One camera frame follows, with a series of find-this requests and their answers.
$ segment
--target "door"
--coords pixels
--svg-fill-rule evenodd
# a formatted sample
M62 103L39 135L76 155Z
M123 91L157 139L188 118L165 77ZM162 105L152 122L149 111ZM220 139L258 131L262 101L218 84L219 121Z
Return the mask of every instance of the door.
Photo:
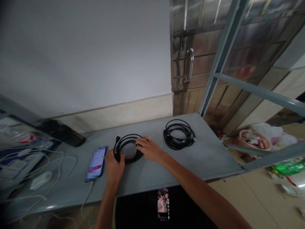
M174 116L199 110L231 1L173 0ZM223 73L258 84L303 25L304 6L303 0L250 0ZM248 95L220 80L205 121L223 129Z

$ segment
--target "white plastic bag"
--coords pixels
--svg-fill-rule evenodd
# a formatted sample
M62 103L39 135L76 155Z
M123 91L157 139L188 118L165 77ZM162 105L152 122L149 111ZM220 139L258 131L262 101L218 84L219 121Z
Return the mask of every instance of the white plastic bag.
M297 143L298 140L296 139L296 137L286 134L285 132L277 139L276 144L278 146L289 146L292 144Z
M269 140L275 137L279 137L283 133L282 127L273 127L268 123L264 123L264 122L250 125L250 129L256 131L257 133L260 133Z

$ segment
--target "black cable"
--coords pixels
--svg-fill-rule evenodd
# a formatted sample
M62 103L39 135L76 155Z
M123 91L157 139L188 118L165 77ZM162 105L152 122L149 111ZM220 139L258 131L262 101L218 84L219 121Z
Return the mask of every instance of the black cable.
M117 138L115 140L115 145L114 145L114 148L113 148L114 158L117 160L117 162L120 162L120 159L121 159L121 155L120 155L121 149L129 143L134 143L135 144L136 139L141 138L141 137L142 136L138 135L138 134L129 134L129 135L126 135L122 138L120 136L117 136ZM125 165L136 162L142 156L143 156L143 153L140 150L137 149L137 152L132 159L125 159Z
M182 124L182 123L174 123L174 124L171 124L168 126L168 124L172 121L181 121L181 122L186 123L186 125ZM174 130L182 131L186 137L185 138L176 138L176 137L172 136L171 133ZM164 140L165 140L166 144L171 149L174 149L174 150L180 150L185 147L191 146L196 141L195 134L194 134L193 130L191 129L190 125L181 119L173 119L173 120L169 121L165 126L165 130L163 131L163 136L164 136Z

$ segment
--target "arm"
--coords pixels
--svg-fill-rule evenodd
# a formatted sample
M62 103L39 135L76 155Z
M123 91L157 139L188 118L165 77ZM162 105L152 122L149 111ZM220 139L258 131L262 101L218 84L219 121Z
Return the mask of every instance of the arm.
M150 137L138 138L136 144L140 144L137 145L137 149L144 154L145 158L160 163L172 173L192 200L219 229L251 229L249 223L225 198L174 160Z
M94 229L111 229L114 198L125 167L125 155L121 154L120 163L113 155L113 149L105 156L107 184L103 193L101 207L94 225Z

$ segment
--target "metal table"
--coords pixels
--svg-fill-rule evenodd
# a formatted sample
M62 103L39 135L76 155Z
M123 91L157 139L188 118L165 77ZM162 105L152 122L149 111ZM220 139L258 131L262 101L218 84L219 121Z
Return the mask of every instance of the metal table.
M189 123L196 134L196 142L192 146L178 151L170 149L163 139L163 130L165 129L166 123L177 118ZM32 209L31 213L42 213L81 205L90 186L89 183L84 182L84 179L85 174L88 171L88 164L91 160L92 153L103 146L112 149L115 144L116 136L120 135L123 137L127 134L150 136L175 160L203 180L227 177L244 172L198 113L136 123L84 134L84 136L88 137L88 141L78 148L70 147L66 144L60 145L57 149L58 151L65 151L67 156L76 155L78 157L77 165L71 175L58 182L53 190L46 196L47 200L41 200ZM59 157L61 157L60 154L53 153L51 159L54 160ZM53 171L53 176L49 183L36 191L31 191L26 187L18 196L45 194L56 179L58 163L50 164L50 166L44 170ZM65 177L69 173L72 166L73 161L71 159L64 159L62 163L62 177ZM106 170L104 170L103 175L95 182L86 203L101 201L106 186L106 180ZM148 161L142 157L135 163L126 165L118 189L118 196L174 185L178 185L178 182L171 173L160 164ZM6 213L9 218L21 216L36 201L37 198L12 201L8 206Z

